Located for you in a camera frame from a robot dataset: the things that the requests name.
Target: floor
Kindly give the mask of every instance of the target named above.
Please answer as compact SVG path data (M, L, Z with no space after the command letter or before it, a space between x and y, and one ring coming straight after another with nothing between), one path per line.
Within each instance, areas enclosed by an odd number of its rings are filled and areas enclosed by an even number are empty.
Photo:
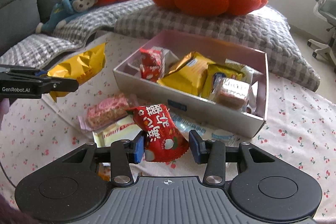
M316 58L312 56L314 49L307 46L307 38L294 32L291 34L303 57L320 75L321 83L316 93L336 103L336 73L334 72L334 66L321 55L317 55Z

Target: snack box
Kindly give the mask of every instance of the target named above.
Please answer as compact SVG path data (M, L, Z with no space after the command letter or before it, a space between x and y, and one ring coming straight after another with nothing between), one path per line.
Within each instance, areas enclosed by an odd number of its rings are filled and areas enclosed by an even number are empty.
M113 70L122 92L134 93L155 104L165 104L174 112L191 117L199 123L208 123L247 138L253 138L259 132L266 122L268 108L268 62L265 52L210 37L168 30L160 32L143 48L150 49L153 46L170 49L178 58L197 51L219 64L223 64L228 58L260 71L262 75L253 78L253 82L258 82L255 115L241 113L135 76L138 71L128 64L140 58L139 50Z

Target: office chair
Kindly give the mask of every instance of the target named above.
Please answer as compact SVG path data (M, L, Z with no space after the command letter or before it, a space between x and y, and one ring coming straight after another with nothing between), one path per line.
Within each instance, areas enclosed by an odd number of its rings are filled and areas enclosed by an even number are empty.
M314 14L317 15L319 18L328 22L330 25L332 25L331 28L327 29L327 31L329 32L330 30L336 27L336 0L316 0L316 2L317 3L314 7ZM311 44L318 46L318 49L313 51L313 57L316 58L317 54L320 55L329 54L331 60L336 66L336 57L332 50L335 39L336 39L336 30L334 29L334 33L328 44L320 43L313 39L309 39L307 45L309 47L311 46Z

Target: pink snack wrapper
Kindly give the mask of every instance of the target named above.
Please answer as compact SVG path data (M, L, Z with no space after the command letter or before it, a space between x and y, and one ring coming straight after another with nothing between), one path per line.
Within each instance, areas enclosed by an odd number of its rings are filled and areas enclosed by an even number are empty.
M138 105L137 97L134 94L127 98L123 93L120 93L89 107L83 116L77 118L83 131L94 131L126 117L128 114L125 109Z

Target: yellow chip bag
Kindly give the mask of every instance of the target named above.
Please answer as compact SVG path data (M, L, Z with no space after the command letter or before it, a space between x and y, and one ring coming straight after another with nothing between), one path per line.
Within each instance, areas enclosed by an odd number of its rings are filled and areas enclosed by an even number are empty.
M100 176L102 180L111 181L111 167L104 166L102 163L99 163L98 166L98 176Z
M200 53L191 52L173 65L168 75L157 83L198 96L207 78L208 64L213 63Z
M79 85L97 75L105 66L105 43L76 55L48 71L48 76L76 79ZM68 92L51 91L50 96L56 102Z
M213 91L213 86L217 78L225 77L240 81L244 76L244 73L234 70L232 68L228 68L226 66L218 64L210 64L208 66L208 76L202 91L202 98L208 99L209 95Z

